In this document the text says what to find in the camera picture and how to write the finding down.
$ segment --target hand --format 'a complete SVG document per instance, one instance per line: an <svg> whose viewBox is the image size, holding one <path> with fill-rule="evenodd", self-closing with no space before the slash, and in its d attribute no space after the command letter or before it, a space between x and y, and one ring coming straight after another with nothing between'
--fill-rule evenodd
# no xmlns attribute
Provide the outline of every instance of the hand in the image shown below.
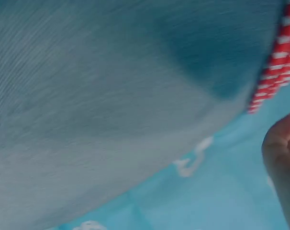
<svg viewBox="0 0 290 230"><path fill-rule="evenodd" d="M269 129L262 153L290 227L290 114Z"/></svg>

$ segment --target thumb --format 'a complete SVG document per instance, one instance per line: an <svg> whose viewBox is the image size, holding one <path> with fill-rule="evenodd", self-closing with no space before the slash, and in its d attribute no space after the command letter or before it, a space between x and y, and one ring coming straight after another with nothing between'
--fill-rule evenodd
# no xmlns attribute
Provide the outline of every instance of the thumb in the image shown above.
<svg viewBox="0 0 290 230"><path fill-rule="evenodd" d="M262 153L268 173L274 168L290 170L290 114L274 124L267 132Z"/></svg>

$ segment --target skin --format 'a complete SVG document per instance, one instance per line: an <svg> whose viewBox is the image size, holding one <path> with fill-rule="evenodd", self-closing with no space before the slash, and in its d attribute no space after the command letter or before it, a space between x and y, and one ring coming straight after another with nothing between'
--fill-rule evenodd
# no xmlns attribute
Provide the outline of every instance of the skin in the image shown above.
<svg viewBox="0 0 290 230"><path fill-rule="evenodd" d="M290 114L269 129L263 141L262 153L290 227Z"/></svg>

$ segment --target blue fabric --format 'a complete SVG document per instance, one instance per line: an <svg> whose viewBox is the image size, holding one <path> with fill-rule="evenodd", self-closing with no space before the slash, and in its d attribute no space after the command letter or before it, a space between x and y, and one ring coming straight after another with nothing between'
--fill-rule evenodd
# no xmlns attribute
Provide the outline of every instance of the blue fabric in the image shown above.
<svg viewBox="0 0 290 230"><path fill-rule="evenodd" d="M54 230L286 230L263 166L261 143L267 129L288 112L290 86L265 102L257 114L239 116L183 156L182 161L190 159L185 167L192 172L180 170L180 161L175 161Z"/></svg>

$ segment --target white print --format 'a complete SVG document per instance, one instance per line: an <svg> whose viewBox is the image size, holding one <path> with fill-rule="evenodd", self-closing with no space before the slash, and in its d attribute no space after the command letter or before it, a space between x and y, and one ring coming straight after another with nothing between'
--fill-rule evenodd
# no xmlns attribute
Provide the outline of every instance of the white print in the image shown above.
<svg viewBox="0 0 290 230"><path fill-rule="evenodd" d="M266 92L258 92L255 94L256 97L262 97L265 96L267 93Z"/></svg>
<svg viewBox="0 0 290 230"><path fill-rule="evenodd" d="M288 54L289 53L287 52L276 52L276 53L273 53L272 56L273 58L286 58Z"/></svg>
<svg viewBox="0 0 290 230"><path fill-rule="evenodd" d="M280 36L277 38L279 44L284 44L290 42L290 36Z"/></svg>
<svg viewBox="0 0 290 230"><path fill-rule="evenodd" d="M197 170L200 164L202 163L204 159L204 150L207 149L212 143L213 143L213 137L209 137L209 138L204 139L202 142L200 142L196 146L194 150L194 154L196 155L197 158L190 167L186 167L186 165L191 161L190 158L173 161L179 175L182 177L191 176L193 172Z"/></svg>
<svg viewBox="0 0 290 230"><path fill-rule="evenodd" d="M107 229L97 221L88 220L81 223L80 227L73 228L73 230L107 230Z"/></svg>
<svg viewBox="0 0 290 230"><path fill-rule="evenodd" d="M269 87L269 85L258 85L258 89L260 89L260 90L266 89L268 87Z"/></svg>
<svg viewBox="0 0 290 230"><path fill-rule="evenodd" d="M282 24L285 25L285 26L290 25L290 17L289 16L284 17L282 19Z"/></svg>
<svg viewBox="0 0 290 230"><path fill-rule="evenodd" d="M282 65L269 66L269 69L270 70L276 70L276 69L281 69L282 67L283 67L283 64Z"/></svg>

